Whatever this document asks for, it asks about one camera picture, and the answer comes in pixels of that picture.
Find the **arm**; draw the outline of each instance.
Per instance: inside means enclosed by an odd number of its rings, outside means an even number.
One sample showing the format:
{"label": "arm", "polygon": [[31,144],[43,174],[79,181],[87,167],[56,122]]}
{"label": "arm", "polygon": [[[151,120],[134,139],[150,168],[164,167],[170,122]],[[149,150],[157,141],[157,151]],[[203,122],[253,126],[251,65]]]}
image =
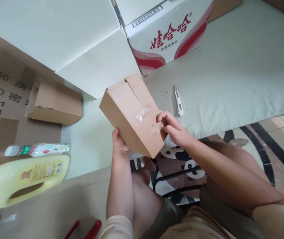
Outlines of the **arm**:
{"label": "arm", "polygon": [[266,204],[284,205],[284,195],[254,172],[191,137],[179,122],[168,112],[158,115],[164,120],[172,141],[184,148],[196,159],[196,163],[209,177],[236,202],[242,210],[252,216],[252,211]]}
{"label": "arm", "polygon": [[133,223],[134,195],[129,148],[120,137],[119,129],[112,132],[113,158],[111,179],[106,206],[106,218],[111,216],[125,216]]}

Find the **barcode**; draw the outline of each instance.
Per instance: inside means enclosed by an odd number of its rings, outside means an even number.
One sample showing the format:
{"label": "barcode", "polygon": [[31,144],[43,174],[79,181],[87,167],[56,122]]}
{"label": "barcode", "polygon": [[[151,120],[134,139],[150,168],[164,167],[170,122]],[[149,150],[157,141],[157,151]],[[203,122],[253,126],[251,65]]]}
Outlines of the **barcode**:
{"label": "barcode", "polygon": [[150,18],[151,16],[153,16],[155,13],[158,13],[162,9],[163,9],[162,6],[158,6],[157,8],[154,8],[150,12],[146,13],[144,16],[141,16],[139,19],[137,19],[135,22],[133,22],[133,24],[132,24],[133,27],[136,27],[137,25],[141,24],[146,19]]}
{"label": "barcode", "polygon": [[50,176],[50,174],[51,174],[51,170],[52,170],[52,167],[50,166],[50,167],[49,167],[49,169],[48,169],[48,171],[47,171],[47,177],[49,177],[49,176]]}

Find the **beige sleeve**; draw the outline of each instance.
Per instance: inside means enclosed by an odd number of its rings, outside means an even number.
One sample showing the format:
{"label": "beige sleeve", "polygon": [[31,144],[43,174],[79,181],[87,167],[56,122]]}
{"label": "beige sleeve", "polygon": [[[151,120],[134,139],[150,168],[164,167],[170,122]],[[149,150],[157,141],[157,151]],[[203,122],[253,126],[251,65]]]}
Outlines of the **beige sleeve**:
{"label": "beige sleeve", "polygon": [[284,239],[284,206],[270,204],[257,207],[253,218],[266,239]]}
{"label": "beige sleeve", "polygon": [[133,239],[133,226],[125,216],[112,216],[99,239]]}

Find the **bottle cap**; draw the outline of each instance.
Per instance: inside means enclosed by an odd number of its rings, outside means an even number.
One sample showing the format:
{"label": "bottle cap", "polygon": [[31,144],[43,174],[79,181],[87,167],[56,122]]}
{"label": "bottle cap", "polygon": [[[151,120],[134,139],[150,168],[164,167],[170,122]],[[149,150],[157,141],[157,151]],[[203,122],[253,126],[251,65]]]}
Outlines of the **bottle cap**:
{"label": "bottle cap", "polygon": [[12,145],[9,146],[5,151],[5,157],[16,156],[19,153],[20,146]]}

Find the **fingers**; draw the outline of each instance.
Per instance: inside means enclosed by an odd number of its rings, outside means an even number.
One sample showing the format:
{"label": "fingers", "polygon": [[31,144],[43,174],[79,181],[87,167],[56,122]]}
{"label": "fingers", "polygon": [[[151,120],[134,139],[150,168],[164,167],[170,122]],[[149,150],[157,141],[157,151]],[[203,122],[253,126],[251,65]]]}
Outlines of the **fingers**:
{"label": "fingers", "polygon": [[163,128],[163,131],[168,133],[170,136],[173,136],[176,133],[176,130],[174,127],[167,125]]}
{"label": "fingers", "polygon": [[118,128],[115,128],[112,132],[112,141],[117,141],[119,139],[119,129]]}
{"label": "fingers", "polygon": [[173,115],[171,115],[169,112],[165,111],[162,113],[159,113],[157,115],[156,121],[160,122],[162,120],[165,120],[167,122],[168,125],[174,127],[175,129],[178,130],[183,130],[184,128],[180,125],[180,123],[177,121],[177,119],[175,119],[175,117]]}

